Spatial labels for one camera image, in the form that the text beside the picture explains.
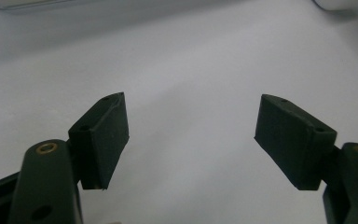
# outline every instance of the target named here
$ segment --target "white surface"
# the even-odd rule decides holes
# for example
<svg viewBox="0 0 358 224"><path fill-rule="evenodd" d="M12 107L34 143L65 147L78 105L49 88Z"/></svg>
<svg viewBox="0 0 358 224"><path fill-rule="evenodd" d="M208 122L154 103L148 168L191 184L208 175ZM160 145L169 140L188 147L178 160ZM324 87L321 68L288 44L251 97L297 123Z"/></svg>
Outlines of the white surface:
<svg viewBox="0 0 358 224"><path fill-rule="evenodd" d="M253 139L262 93L358 142L358 8L309 0L110 0L0 11L0 178L126 93L130 142L86 223L325 223Z"/></svg>

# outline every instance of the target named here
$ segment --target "white object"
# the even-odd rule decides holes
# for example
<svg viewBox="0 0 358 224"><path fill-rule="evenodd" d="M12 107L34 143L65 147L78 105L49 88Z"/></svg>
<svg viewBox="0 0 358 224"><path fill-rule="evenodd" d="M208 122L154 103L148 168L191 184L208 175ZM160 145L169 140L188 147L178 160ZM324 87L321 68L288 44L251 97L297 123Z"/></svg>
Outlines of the white object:
<svg viewBox="0 0 358 224"><path fill-rule="evenodd" d="M315 0L315 2L326 10L345 10L358 6L358 0Z"/></svg>
<svg viewBox="0 0 358 224"><path fill-rule="evenodd" d="M0 0L0 9L15 9L21 7L52 4L63 1L68 0Z"/></svg>

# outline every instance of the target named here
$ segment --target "black mechanical arm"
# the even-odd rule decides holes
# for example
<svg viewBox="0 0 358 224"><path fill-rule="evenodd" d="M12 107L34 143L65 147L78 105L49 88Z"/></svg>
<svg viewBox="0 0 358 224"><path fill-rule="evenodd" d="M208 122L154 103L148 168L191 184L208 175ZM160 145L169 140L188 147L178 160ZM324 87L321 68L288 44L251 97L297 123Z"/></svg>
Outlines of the black mechanical arm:
<svg viewBox="0 0 358 224"><path fill-rule="evenodd" d="M358 144L334 146L337 132L291 102L261 97L255 140L299 190L321 180L329 224L358 224Z"/></svg>
<svg viewBox="0 0 358 224"><path fill-rule="evenodd" d="M337 132L291 102L261 97L255 140L300 190L323 180L329 224L358 224L358 144L334 146ZM69 140L29 148L21 171L0 180L0 223L82 223L77 182L107 189L129 140L124 93L98 101Z"/></svg>
<svg viewBox="0 0 358 224"><path fill-rule="evenodd" d="M0 223L83 223L77 183L107 189L129 140L124 93L98 101L69 140L30 147L21 171L0 180Z"/></svg>

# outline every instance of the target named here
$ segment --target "white table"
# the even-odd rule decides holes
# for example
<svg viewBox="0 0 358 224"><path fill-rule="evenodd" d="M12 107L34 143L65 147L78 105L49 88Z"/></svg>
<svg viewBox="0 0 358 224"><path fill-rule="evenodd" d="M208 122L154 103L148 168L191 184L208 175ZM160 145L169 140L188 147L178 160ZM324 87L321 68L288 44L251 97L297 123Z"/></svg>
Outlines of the white table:
<svg viewBox="0 0 358 224"><path fill-rule="evenodd" d="M259 100L291 100L358 142L358 8L310 0L75 1L0 11L0 178L124 91L130 142L85 223L325 223L253 139Z"/></svg>

